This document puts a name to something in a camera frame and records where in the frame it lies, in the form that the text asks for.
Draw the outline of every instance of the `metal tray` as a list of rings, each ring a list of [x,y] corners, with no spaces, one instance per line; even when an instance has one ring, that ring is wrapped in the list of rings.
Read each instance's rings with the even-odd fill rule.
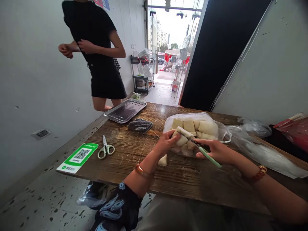
[[[148,104],[136,99],[128,99],[119,104],[116,107],[111,108],[110,110],[104,113],[104,116],[109,119],[119,123],[124,124],[137,115],[144,107]]]

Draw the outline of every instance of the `silver scissors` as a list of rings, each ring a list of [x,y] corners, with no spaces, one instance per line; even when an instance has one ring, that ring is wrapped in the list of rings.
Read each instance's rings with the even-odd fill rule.
[[[102,148],[102,149],[98,152],[98,154],[97,154],[97,157],[98,157],[99,159],[104,159],[104,158],[106,157],[106,153],[107,153],[108,155],[112,155],[112,154],[115,152],[115,150],[116,150],[116,149],[114,148],[114,146],[108,145],[108,144],[107,144],[105,135],[103,135],[103,144],[104,144],[103,148]],[[104,156],[103,156],[103,157],[100,157],[100,155],[99,155],[101,152],[104,153]]]
[[[208,155],[208,152],[210,151],[207,151],[209,150],[209,148],[206,148],[205,146],[201,146],[199,143],[197,143],[196,141],[194,141],[192,138],[188,138],[186,137],[186,139],[190,140],[191,142],[193,142],[197,147],[198,149],[200,150],[200,152],[207,158],[209,159],[213,164],[215,164],[218,168],[221,168],[221,165],[216,161],[214,160],[212,157],[210,157]]]

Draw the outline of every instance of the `hand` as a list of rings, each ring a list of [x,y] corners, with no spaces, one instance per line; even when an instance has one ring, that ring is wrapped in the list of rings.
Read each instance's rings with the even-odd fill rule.
[[[163,157],[170,148],[175,146],[175,143],[181,138],[181,135],[177,134],[171,138],[174,132],[175,129],[162,133],[159,141],[153,148],[153,152]]]
[[[73,52],[71,51],[68,44],[62,43],[58,46],[58,50],[67,58],[73,58]]]
[[[86,54],[94,54],[96,53],[96,50],[97,50],[96,45],[84,39],[82,39],[81,42],[78,42],[78,46],[80,50]]]
[[[200,144],[208,145],[211,149],[211,152],[208,153],[210,157],[219,162],[220,164],[234,165],[235,162],[242,157],[241,154],[228,148],[226,145],[222,144],[217,140],[195,140]],[[206,159],[206,157],[198,152],[196,154],[197,158]]]

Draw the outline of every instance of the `storage rack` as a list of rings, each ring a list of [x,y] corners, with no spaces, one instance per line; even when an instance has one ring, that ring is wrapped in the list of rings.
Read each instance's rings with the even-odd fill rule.
[[[135,92],[146,92],[147,95],[149,94],[149,91],[155,87],[154,85],[154,71],[155,71],[155,68],[153,69],[153,74],[151,74],[151,77],[145,77],[145,76],[137,76],[135,75],[135,72],[134,72],[134,67],[133,65],[138,65],[140,62],[142,61],[142,65],[144,66],[145,64],[147,64],[148,66],[152,66],[155,64],[155,60],[153,60],[153,63],[148,63],[144,58],[137,58],[135,56],[132,56],[131,55],[131,65],[132,65],[132,72],[133,72],[133,81],[134,81],[134,87],[135,87]],[[152,86],[149,87],[149,78],[153,78],[153,84]],[[137,85],[136,85],[136,79],[142,79],[146,82],[146,85],[145,85],[145,89],[139,89],[137,88]]]

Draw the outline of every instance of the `speckled floor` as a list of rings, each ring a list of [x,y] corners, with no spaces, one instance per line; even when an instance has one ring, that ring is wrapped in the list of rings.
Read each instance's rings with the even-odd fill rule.
[[[142,100],[172,105],[175,104],[175,96],[171,86],[156,84],[148,96],[142,95]],[[65,176],[55,170],[76,147],[92,135],[93,131],[64,153],[0,210],[1,230],[90,230],[96,211],[76,203],[89,181]],[[139,211],[139,220],[142,220],[147,213],[154,196],[154,194],[147,194],[144,197]]]

